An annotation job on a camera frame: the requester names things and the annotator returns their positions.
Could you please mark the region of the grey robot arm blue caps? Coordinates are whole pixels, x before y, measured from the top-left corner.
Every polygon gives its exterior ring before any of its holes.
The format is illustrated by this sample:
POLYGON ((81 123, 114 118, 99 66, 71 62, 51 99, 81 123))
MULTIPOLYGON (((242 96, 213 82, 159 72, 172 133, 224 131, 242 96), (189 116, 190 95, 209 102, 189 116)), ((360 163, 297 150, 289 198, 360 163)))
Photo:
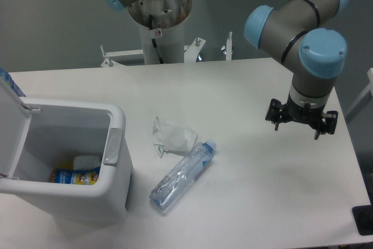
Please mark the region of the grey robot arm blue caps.
MULTIPOLYGON (((185 62, 184 24, 192 0, 105 1, 113 10, 126 9, 138 24, 146 64, 185 62)), ((307 124, 318 136, 334 134, 338 113, 325 106, 343 70, 347 43, 322 25, 348 1, 288 0, 280 9, 262 5, 248 16, 246 40, 293 74, 287 101, 272 99, 267 121, 307 124)))

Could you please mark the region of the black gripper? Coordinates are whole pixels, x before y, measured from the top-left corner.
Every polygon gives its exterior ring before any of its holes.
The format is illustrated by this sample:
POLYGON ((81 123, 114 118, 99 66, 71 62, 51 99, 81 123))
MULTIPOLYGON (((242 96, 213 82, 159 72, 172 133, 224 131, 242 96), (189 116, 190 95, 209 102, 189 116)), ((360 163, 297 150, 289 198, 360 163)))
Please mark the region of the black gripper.
POLYGON ((318 140, 320 135, 333 135, 336 130, 338 111, 332 110, 323 112, 325 105, 318 108, 311 108, 309 105, 299 106, 289 96, 286 104, 277 99, 271 99, 265 120, 275 126, 275 131, 282 123, 290 121, 307 124, 315 130, 314 139, 318 140))

